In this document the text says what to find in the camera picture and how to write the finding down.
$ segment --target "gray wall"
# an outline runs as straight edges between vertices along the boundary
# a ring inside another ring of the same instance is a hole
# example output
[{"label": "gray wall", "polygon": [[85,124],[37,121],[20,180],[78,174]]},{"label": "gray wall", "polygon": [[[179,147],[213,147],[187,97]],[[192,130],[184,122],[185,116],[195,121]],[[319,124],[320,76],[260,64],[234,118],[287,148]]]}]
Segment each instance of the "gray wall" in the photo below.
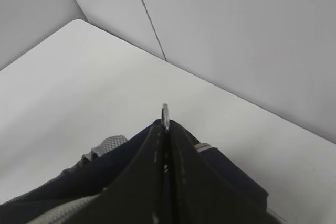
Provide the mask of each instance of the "gray wall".
[{"label": "gray wall", "polygon": [[0,70],[77,18],[75,0],[0,0]]},{"label": "gray wall", "polygon": [[336,143],[336,0],[144,0],[167,60]]}]

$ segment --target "metal clip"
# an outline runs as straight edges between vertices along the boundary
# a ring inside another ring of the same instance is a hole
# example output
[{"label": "metal clip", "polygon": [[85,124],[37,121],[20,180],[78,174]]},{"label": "metal clip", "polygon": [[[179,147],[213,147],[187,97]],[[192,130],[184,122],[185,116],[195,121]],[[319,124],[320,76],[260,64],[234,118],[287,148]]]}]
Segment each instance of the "metal clip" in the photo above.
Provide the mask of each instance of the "metal clip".
[{"label": "metal clip", "polygon": [[168,133],[169,131],[169,110],[168,110],[168,104],[166,103],[162,105],[161,124],[164,126],[166,133]]}]

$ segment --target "wall seam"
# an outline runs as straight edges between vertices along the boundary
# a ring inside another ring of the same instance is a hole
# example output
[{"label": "wall seam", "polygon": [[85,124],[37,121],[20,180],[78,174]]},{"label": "wall seam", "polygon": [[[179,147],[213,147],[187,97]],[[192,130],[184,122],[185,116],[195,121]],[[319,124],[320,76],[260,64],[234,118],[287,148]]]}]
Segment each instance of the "wall seam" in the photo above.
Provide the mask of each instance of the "wall seam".
[{"label": "wall seam", "polygon": [[159,46],[160,46],[160,49],[161,49],[161,51],[162,51],[164,60],[167,61],[166,55],[164,54],[164,51],[163,51],[163,49],[162,49],[161,42],[160,42],[160,40],[159,40],[158,34],[156,33],[155,27],[154,27],[154,25],[153,25],[153,21],[152,21],[152,19],[151,19],[151,16],[149,15],[149,12],[148,12],[148,9],[147,9],[147,7],[146,7],[146,5],[145,5],[145,2],[144,2],[144,0],[141,0],[141,2],[142,2],[142,5],[143,5],[143,7],[144,7],[146,13],[147,13],[147,17],[148,17],[148,19],[149,19],[149,22],[151,23],[151,26],[152,26],[153,31],[154,31],[154,34],[155,34],[155,36],[156,36],[157,42],[159,43]]}]

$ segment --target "white tabletop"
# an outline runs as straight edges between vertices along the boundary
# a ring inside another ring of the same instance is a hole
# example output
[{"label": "white tabletop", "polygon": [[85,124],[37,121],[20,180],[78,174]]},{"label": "white tabletop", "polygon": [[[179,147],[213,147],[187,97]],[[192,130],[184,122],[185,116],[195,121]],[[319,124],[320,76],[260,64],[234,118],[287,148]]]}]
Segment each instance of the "white tabletop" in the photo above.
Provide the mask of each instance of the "white tabletop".
[{"label": "white tabletop", "polygon": [[0,71],[0,202],[108,136],[131,138],[163,102],[263,186],[287,223],[335,223],[336,145],[81,20]]}]

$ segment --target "white table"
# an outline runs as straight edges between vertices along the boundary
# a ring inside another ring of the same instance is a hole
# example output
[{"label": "white table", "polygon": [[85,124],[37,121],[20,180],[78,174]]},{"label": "white table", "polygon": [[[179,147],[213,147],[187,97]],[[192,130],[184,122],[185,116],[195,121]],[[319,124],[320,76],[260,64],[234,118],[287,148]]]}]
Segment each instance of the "white table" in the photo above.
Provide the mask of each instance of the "white table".
[{"label": "white table", "polygon": [[336,145],[75,20],[0,71],[0,202],[160,117],[218,147],[287,223],[336,221]]}]

